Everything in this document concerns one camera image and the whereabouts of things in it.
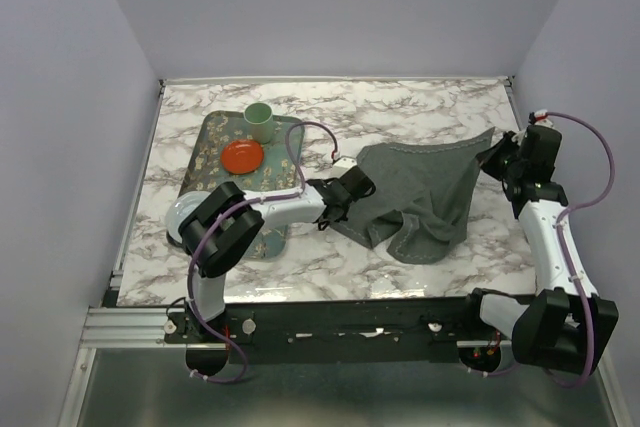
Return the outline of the grey cloth napkin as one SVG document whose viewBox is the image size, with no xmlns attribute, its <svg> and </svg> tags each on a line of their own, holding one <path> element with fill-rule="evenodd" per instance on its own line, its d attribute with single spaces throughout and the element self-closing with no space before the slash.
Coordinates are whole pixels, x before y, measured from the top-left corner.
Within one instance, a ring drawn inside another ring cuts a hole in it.
<svg viewBox="0 0 640 427">
<path fill-rule="evenodd" d="M 349 209 L 332 229 L 372 249 L 388 241 L 387 253 L 406 264 L 433 264 L 467 237 L 480 168 L 476 155 L 489 149 L 492 128 L 454 143 L 368 145 L 358 167 L 376 191 Z"/>
</svg>

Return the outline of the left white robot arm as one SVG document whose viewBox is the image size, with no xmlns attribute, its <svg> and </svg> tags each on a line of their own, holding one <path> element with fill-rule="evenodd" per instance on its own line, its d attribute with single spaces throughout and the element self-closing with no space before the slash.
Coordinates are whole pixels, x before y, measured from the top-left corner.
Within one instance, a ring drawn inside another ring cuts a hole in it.
<svg viewBox="0 0 640 427">
<path fill-rule="evenodd" d="M 228 181 L 213 192 L 180 196 L 165 216 L 168 236 L 191 258 L 187 329 L 201 342 L 214 340 L 222 327 L 227 272 L 234 268 L 263 230 L 294 223 L 320 230 L 347 219 L 352 204 L 376 187 L 357 166 L 338 178 L 310 179 L 301 187 L 254 192 Z"/>
</svg>

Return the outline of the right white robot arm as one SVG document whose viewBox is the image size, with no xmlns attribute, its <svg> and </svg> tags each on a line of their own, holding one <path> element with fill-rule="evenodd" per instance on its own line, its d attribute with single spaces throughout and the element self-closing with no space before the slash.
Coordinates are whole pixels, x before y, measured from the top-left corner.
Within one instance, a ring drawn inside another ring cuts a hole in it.
<svg viewBox="0 0 640 427">
<path fill-rule="evenodd" d="M 506 335 L 517 362 L 549 370 L 592 372 L 617 324 L 614 302 L 602 298 L 583 267 L 570 227 L 564 188 L 553 182 L 559 131 L 530 125 L 507 132 L 477 155 L 481 170 L 499 181 L 534 259 L 536 294 L 529 303 L 477 289 L 476 305 L 460 326 L 480 339 L 494 328 Z"/>
</svg>

